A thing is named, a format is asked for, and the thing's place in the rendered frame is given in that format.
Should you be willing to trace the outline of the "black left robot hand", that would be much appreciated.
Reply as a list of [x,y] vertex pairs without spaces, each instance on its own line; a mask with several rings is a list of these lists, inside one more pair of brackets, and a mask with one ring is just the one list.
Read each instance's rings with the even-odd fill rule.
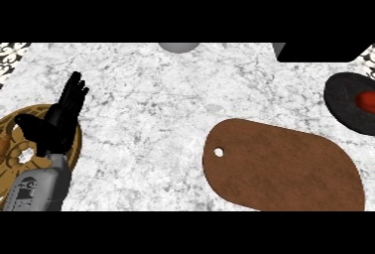
[[83,75],[76,71],[67,82],[59,102],[52,105],[40,119],[23,113],[15,117],[27,140],[37,144],[37,156],[67,154],[74,145],[79,116],[83,110],[86,95]]

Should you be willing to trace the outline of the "brown wooden cutting board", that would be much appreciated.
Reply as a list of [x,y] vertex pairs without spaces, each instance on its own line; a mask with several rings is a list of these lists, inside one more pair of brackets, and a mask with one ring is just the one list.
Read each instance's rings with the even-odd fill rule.
[[355,163],[327,138],[244,119],[212,129],[203,156],[216,194],[257,210],[362,211]]

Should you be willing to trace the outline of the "black round pan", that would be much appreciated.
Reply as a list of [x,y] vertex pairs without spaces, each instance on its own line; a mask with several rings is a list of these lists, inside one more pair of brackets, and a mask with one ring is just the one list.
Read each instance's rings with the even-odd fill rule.
[[324,88],[324,101],[337,121],[355,132],[375,136],[375,113],[367,112],[356,103],[362,92],[375,93],[375,80],[355,72],[331,76]]

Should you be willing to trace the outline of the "red bell pepper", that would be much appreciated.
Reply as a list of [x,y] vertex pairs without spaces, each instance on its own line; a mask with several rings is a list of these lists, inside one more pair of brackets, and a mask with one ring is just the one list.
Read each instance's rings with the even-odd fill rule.
[[375,114],[375,91],[362,91],[356,95],[355,102],[364,111]]

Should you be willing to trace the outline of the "grey round object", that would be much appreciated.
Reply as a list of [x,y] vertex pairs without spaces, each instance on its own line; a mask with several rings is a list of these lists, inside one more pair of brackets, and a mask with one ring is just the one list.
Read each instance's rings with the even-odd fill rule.
[[173,54],[189,53],[198,46],[198,43],[160,43],[160,47]]

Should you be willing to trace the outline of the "black angular appliance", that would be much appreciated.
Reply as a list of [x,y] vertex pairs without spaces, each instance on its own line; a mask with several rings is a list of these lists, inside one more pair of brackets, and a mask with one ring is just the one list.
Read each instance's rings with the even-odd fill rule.
[[281,63],[349,63],[370,46],[370,43],[274,43]]

